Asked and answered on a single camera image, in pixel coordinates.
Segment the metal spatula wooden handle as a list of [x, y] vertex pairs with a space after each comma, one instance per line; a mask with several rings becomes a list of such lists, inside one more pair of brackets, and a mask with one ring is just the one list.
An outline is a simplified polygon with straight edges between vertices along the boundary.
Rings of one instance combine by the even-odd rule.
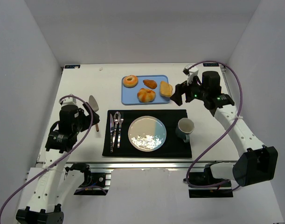
[[94, 117], [94, 124], [96, 127], [96, 131], [99, 132], [99, 127], [98, 127], [98, 123], [99, 123], [99, 115], [97, 114], [98, 110], [99, 110], [99, 106], [97, 104], [97, 101], [95, 100], [95, 98], [90, 95], [89, 96], [89, 101], [88, 101], [90, 107], [93, 110], [93, 117]]

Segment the round orange striped bun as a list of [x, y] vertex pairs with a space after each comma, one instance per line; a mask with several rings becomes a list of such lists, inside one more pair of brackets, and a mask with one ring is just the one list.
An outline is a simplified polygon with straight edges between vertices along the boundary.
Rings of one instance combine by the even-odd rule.
[[137, 97], [139, 102], [149, 103], [154, 101], [156, 93], [152, 89], [141, 88], [137, 93]]

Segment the glazed ring donut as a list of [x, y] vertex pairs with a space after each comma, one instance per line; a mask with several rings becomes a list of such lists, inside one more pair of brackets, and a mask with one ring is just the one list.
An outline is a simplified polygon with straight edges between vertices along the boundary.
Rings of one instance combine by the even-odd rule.
[[123, 85], [127, 88], [135, 87], [139, 80], [136, 76], [130, 75], [123, 78]]

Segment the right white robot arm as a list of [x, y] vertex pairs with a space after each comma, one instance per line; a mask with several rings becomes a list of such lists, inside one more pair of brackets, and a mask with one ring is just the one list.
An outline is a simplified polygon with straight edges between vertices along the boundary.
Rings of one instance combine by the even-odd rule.
[[209, 185], [235, 180], [240, 186], [248, 186], [272, 180], [278, 159], [275, 147], [266, 146], [259, 140], [243, 118], [238, 116], [238, 109], [228, 94], [221, 92], [220, 76], [216, 71], [205, 71], [198, 77], [198, 69], [185, 71], [187, 81], [177, 84], [171, 100], [182, 105], [182, 95], [186, 102], [194, 99], [204, 103], [212, 116], [223, 126], [226, 134], [234, 143], [239, 155], [237, 162], [215, 162], [206, 165], [205, 180]]

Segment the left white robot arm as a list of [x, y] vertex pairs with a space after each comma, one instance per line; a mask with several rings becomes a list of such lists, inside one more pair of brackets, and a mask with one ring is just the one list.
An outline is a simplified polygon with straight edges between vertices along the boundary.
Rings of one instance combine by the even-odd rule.
[[90, 180], [90, 167], [86, 163], [65, 164], [75, 145], [79, 145], [80, 132], [89, 132], [99, 122], [99, 116], [88, 103], [79, 108], [75, 103], [63, 104], [59, 120], [50, 128], [45, 145], [43, 174], [30, 201], [16, 213], [20, 224], [61, 224], [64, 213], [62, 206], [81, 184]]

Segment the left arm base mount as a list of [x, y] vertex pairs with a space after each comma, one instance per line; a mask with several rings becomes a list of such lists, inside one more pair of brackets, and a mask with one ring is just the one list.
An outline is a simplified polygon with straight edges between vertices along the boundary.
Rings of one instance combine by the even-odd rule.
[[89, 164], [73, 163], [65, 168], [65, 178], [69, 171], [78, 170], [84, 176], [84, 182], [78, 187], [74, 195], [105, 196], [109, 190], [111, 174], [92, 171]]

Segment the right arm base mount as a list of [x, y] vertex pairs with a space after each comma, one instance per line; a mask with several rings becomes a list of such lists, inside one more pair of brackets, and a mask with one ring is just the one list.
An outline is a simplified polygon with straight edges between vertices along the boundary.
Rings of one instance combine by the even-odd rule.
[[212, 164], [204, 166], [203, 171], [190, 171], [188, 180], [195, 187], [188, 187], [189, 198], [232, 198], [232, 185], [230, 181], [216, 179], [210, 170]]

